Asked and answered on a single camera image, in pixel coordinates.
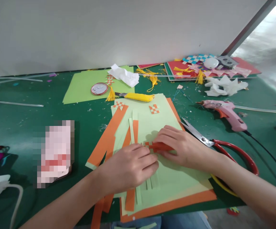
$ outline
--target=crumpled tissue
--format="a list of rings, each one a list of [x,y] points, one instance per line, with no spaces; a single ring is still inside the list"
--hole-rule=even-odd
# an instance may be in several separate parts
[[[134,87],[139,83],[139,74],[132,73],[127,71],[124,68],[118,67],[118,65],[114,64],[111,66],[111,70],[107,71],[108,74],[112,75],[117,80],[122,80],[130,87]]]
[[[219,95],[234,95],[237,91],[248,87],[247,82],[238,83],[237,78],[233,81],[228,76],[224,75],[220,80],[213,77],[205,78],[208,82],[205,84],[206,87],[210,87],[210,91],[205,91],[208,96],[219,96]]]

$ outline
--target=finger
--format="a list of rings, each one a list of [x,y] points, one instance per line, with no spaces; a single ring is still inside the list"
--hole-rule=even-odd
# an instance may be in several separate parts
[[[127,151],[134,151],[134,150],[139,149],[141,147],[143,147],[143,145],[141,145],[139,143],[134,143],[134,144],[131,144],[129,146],[124,147],[123,149],[125,149]]]
[[[177,140],[174,138],[171,138],[167,135],[158,135],[153,142],[163,142],[164,144],[172,147],[173,149],[177,148]]]
[[[150,149],[147,148],[147,147],[145,147],[145,146],[143,146],[141,148],[138,148],[138,149],[134,150],[133,154],[135,154],[135,156],[137,158],[141,158],[141,157],[144,157],[144,156],[150,154]]]
[[[169,125],[165,125],[164,126],[165,129],[169,129],[172,130],[174,132],[181,132],[181,130],[176,129],[175,127],[169,126]]]
[[[139,158],[138,163],[141,165],[141,168],[144,169],[151,164],[154,164],[158,160],[158,156],[156,154],[149,154],[142,158]]]
[[[176,154],[172,154],[172,153],[170,153],[168,151],[164,151],[164,150],[158,150],[157,153],[172,162],[178,163],[178,157]]]
[[[167,135],[171,138],[177,139],[177,133],[175,131],[172,131],[170,129],[162,128],[158,135]]]
[[[153,163],[153,164],[147,166],[146,168],[144,168],[142,170],[142,174],[143,174],[144,180],[147,180],[152,175],[154,175],[158,168],[159,168],[158,161],[156,161],[155,163]]]

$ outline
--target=black cable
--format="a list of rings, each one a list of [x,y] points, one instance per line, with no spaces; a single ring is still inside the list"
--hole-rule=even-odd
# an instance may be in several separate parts
[[[251,133],[249,133],[247,130],[243,131],[245,134],[247,134],[248,136],[252,137],[252,139],[254,141],[256,141],[261,147],[263,147],[264,150],[266,150],[266,152],[272,157],[272,159],[276,162],[276,159],[274,158],[274,156],[258,141],[256,140]]]

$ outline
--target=scissors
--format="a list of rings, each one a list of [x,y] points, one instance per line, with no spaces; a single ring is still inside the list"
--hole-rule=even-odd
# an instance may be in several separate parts
[[[182,118],[183,121],[185,122],[185,124],[181,121],[179,121],[195,138],[197,138],[198,140],[200,140],[203,144],[205,144],[207,147],[212,147],[214,146],[216,149],[218,149],[219,152],[223,153],[224,155],[226,155],[228,158],[230,158],[232,161],[234,161],[235,163],[237,163],[232,156],[221,146],[228,146],[230,148],[232,148],[234,151],[239,152],[244,158],[245,160],[248,162],[249,167],[251,169],[251,172],[255,175],[259,175],[259,170],[255,164],[255,162],[252,160],[252,158],[241,148],[237,147],[236,145],[233,145],[229,142],[224,142],[224,141],[220,141],[220,140],[215,140],[213,139],[212,141],[210,141],[209,139],[207,139],[206,137],[204,137],[201,133],[199,133],[187,120],[185,120],[184,118]],[[228,193],[230,193],[231,195],[234,195],[236,197],[238,197],[237,194],[235,194],[229,187],[227,187],[224,182],[219,179],[218,177],[214,176],[213,174],[211,174],[211,177],[214,179],[214,181],[221,187],[223,188],[225,191],[227,191]]]

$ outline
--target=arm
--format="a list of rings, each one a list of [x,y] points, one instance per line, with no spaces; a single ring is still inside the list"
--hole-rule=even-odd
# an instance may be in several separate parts
[[[20,229],[74,228],[101,198],[137,187],[158,169],[157,156],[132,144],[115,153],[103,165],[40,210]]]
[[[212,173],[223,181],[271,227],[276,228],[276,187],[252,174],[227,156],[218,153],[191,134],[165,126],[154,142],[163,142],[177,151],[159,154],[182,166]]]

